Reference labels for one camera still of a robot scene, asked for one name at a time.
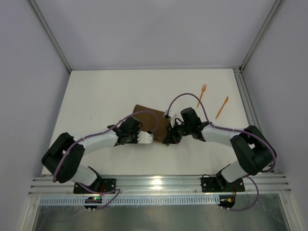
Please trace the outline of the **brown cloth napkin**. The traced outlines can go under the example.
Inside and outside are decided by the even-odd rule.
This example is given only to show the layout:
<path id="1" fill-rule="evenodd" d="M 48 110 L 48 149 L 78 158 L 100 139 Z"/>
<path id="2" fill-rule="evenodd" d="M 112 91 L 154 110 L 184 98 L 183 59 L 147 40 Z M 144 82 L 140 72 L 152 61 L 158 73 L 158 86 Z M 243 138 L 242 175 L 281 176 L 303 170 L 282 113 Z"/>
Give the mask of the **brown cloth napkin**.
<path id="1" fill-rule="evenodd" d="M 135 105 L 133 113 L 140 111 L 152 112 L 143 112 L 134 115 L 134 117 L 142 123 L 141 131 L 151 131 L 154 135 L 154 141 L 163 143 L 164 138 L 167 136 L 167 127 L 170 124 L 169 119 L 164 118 L 164 112 L 147 108 L 139 104 Z"/>

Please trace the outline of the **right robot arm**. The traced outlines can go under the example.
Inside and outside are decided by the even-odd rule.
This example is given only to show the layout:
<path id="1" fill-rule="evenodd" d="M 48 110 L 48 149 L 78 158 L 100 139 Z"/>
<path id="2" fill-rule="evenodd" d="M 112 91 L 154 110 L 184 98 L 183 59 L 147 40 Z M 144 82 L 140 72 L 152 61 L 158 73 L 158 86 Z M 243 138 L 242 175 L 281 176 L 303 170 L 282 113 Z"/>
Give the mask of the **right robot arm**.
<path id="1" fill-rule="evenodd" d="M 191 107 L 181 111 L 182 120 L 177 118 L 167 125 L 163 144 L 178 144 L 182 137 L 192 136 L 202 142 L 215 142 L 231 147 L 237 160 L 220 170 L 214 177 L 212 191 L 230 192 L 235 184 L 246 176 L 254 176 L 276 160 L 277 154 L 266 138 L 255 126 L 244 129 L 218 128 L 203 122 Z"/>

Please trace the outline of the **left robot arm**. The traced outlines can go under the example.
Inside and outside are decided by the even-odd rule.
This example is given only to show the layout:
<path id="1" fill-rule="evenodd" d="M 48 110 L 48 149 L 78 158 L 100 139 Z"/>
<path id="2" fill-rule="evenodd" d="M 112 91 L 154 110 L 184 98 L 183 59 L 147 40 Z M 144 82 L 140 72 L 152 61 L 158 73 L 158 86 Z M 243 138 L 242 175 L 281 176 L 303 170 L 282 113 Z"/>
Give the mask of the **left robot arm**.
<path id="1" fill-rule="evenodd" d="M 127 143 L 137 144 L 142 123 L 130 116 L 120 126 L 109 125 L 104 131 L 82 138 L 67 132 L 59 135 L 41 159 L 44 167 L 53 175 L 53 181 L 74 181 L 98 191 L 99 174 L 81 164 L 82 158 L 103 148 Z"/>

